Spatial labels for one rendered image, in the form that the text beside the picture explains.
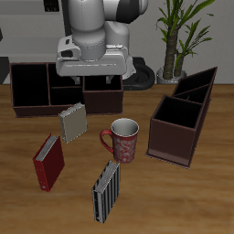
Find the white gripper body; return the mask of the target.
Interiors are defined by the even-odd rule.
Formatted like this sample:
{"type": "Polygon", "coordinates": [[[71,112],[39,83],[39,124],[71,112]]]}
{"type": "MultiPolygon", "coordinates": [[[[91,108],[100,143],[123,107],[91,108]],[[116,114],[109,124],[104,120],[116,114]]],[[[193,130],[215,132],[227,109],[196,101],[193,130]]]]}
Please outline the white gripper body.
{"type": "Polygon", "coordinates": [[[60,77],[122,75],[127,70],[127,56],[127,47],[108,45],[106,53],[94,61],[57,57],[56,70],[60,77]]]}

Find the beige book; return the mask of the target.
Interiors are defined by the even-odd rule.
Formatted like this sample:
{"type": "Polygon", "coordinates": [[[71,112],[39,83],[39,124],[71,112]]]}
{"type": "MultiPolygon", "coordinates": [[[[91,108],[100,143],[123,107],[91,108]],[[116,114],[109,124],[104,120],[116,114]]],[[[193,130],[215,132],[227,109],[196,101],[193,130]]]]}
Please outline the beige book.
{"type": "Polygon", "coordinates": [[[58,117],[62,139],[66,144],[87,131],[86,109],[80,102],[61,112],[58,117]]]}

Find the dark brown desk caddy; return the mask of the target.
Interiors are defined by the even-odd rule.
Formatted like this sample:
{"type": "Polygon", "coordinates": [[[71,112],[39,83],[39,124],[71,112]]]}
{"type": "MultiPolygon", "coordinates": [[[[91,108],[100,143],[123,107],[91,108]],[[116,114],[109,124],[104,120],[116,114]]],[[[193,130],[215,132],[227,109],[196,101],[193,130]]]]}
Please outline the dark brown desk caddy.
{"type": "Polygon", "coordinates": [[[182,78],[164,95],[150,121],[146,156],[189,168],[210,104],[218,68],[182,78]]]}
{"type": "Polygon", "coordinates": [[[17,117],[57,116],[76,103],[86,113],[122,113],[122,77],[110,84],[105,76],[83,76],[80,84],[71,77],[60,77],[54,63],[11,63],[12,107],[17,117]]]}

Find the red book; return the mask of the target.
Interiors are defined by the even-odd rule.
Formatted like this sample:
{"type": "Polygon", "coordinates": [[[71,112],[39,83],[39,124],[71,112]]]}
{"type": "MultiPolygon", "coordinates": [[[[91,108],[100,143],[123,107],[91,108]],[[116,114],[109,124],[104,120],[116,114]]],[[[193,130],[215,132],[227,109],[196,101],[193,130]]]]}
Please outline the red book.
{"type": "Polygon", "coordinates": [[[65,163],[59,136],[50,134],[33,157],[39,186],[49,192],[65,163]]]}

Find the black white striped book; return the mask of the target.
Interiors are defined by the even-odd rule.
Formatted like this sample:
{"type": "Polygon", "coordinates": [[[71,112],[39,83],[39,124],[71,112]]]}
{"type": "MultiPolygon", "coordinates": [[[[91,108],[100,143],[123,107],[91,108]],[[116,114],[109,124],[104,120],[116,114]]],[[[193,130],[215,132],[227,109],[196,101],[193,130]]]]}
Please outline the black white striped book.
{"type": "Polygon", "coordinates": [[[94,219],[104,223],[120,194],[120,165],[109,161],[91,192],[94,219]]]}

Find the red patterned mug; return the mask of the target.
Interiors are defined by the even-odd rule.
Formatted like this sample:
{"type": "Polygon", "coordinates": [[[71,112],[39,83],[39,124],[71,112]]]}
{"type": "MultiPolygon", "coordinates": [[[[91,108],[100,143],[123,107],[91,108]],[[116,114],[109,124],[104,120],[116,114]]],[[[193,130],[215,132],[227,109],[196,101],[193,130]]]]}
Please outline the red patterned mug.
{"type": "Polygon", "coordinates": [[[114,159],[121,164],[128,164],[134,159],[139,125],[128,118],[115,120],[110,130],[100,133],[101,144],[113,154],[114,159]],[[103,136],[108,134],[112,138],[112,146],[107,145],[103,136]]]}

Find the green pot plant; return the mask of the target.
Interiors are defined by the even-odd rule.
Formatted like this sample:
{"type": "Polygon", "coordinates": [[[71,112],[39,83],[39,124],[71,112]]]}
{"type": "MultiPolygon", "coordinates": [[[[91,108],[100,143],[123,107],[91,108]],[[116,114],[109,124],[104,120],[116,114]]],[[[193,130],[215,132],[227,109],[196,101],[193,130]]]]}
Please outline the green pot plant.
{"type": "Polygon", "coordinates": [[[156,73],[156,79],[159,83],[173,84],[185,77],[182,73],[184,58],[187,55],[194,56],[196,52],[194,48],[203,42],[211,40],[206,37],[209,26],[204,27],[197,35],[197,22],[188,25],[187,22],[205,7],[213,4],[215,0],[204,0],[199,3],[198,0],[188,8],[184,9],[185,0],[165,0],[166,11],[159,8],[163,17],[157,20],[157,24],[162,22],[165,29],[160,28],[166,44],[165,63],[156,73]]]}

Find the black wall socket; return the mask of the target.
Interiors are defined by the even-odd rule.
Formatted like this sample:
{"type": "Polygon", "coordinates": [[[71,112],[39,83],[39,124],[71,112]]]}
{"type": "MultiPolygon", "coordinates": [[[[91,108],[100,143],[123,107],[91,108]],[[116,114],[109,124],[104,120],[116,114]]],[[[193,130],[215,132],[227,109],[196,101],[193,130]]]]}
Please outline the black wall socket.
{"type": "Polygon", "coordinates": [[[59,11],[59,0],[43,0],[43,4],[46,12],[59,11]]]}

